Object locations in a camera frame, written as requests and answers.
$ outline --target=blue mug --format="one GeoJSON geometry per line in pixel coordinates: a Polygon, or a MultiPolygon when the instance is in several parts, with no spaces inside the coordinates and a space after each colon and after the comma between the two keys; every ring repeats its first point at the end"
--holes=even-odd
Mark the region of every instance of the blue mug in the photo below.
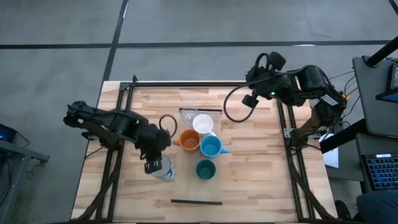
{"type": "Polygon", "coordinates": [[[216,157],[221,153],[228,153],[228,149],[221,147],[221,141],[216,136],[206,136],[200,142],[200,151],[207,157],[216,157]]]}

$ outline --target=orange cup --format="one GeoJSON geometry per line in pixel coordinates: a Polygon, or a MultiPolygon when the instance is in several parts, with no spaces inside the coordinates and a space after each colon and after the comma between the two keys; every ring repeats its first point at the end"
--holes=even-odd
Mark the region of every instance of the orange cup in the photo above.
{"type": "Polygon", "coordinates": [[[188,129],[180,134],[180,139],[174,140],[173,144],[181,146],[185,152],[196,152],[200,146],[200,134],[195,130],[188,129]]]}

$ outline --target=wooden tabletop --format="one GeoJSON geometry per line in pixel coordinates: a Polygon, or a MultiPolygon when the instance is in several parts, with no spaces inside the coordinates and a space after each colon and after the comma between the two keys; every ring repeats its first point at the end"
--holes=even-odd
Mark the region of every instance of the wooden tabletop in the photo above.
{"type": "MultiPolygon", "coordinates": [[[[104,82],[98,108],[116,107],[120,82],[104,82]]],[[[197,108],[222,109],[231,87],[135,87],[132,110],[158,124],[163,114],[179,116],[178,109],[187,105],[197,108]]],[[[228,113],[235,119],[243,118],[249,108],[241,103],[247,88],[238,90],[227,103],[228,113]]],[[[260,102],[252,116],[243,123],[233,123],[223,113],[221,119],[223,146],[228,154],[220,158],[217,172],[221,175],[221,201],[223,205],[194,205],[171,203],[174,182],[163,182],[144,172],[139,151],[127,142],[124,148],[114,222],[295,222],[292,187],[287,167],[285,147],[279,123],[276,100],[260,102]]],[[[294,108],[297,125],[310,117],[309,104],[294,108]]],[[[172,123],[164,128],[173,130],[172,123]]],[[[99,148],[99,142],[90,142],[87,153],[99,148]]],[[[163,154],[175,162],[177,146],[167,148],[163,154]]],[[[336,217],[320,151],[303,150],[310,188],[321,204],[336,217]]],[[[101,185],[106,149],[85,161],[76,195],[72,218],[81,215],[94,199],[101,185]]],[[[306,211],[302,191],[300,198],[306,211]]],[[[107,210],[109,196],[104,209],[107,210]]]]}

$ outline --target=person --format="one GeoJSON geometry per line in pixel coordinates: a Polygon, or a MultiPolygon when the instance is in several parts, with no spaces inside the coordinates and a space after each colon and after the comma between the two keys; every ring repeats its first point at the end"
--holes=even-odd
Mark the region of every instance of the person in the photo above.
{"type": "Polygon", "coordinates": [[[344,221],[365,222],[368,224],[398,223],[398,192],[383,191],[359,195],[356,198],[358,213],[351,218],[344,202],[335,201],[338,217],[344,221]]]}

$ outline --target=concrete floor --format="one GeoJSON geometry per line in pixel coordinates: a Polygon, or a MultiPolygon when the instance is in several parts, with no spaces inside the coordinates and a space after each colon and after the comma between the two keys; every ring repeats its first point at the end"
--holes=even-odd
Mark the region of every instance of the concrete floor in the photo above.
{"type": "MultiPolygon", "coordinates": [[[[0,44],[111,43],[121,3],[0,0],[0,44]]],[[[119,42],[388,40],[397,34],[397,22],[387,0],[130,0],[119,42]]],[[[352,57],[380,47],[118,49],[110,80],[133,74],[139,80],[242,80],[259,53],[273,50],[287,59],[285,69],[314,64],[332,77],[352,70],[352,57]]],[[[31,149],[51,155],[24,182],[14,223],[70,218],[87,142],[62,118],[76,100],[96,104],[108,54],[109,49],[0,50],[0,93],[6,96],[0,98],[0,123],[29,138],[31,149]]],[[[332,82],[343,89],[352,76],[332,82]]],[[[358,102],[346,120],[362,117],[358,102]]],[[[353,214],[359,184],[330,182],[334,198],[346,201],[353,214]]]]}

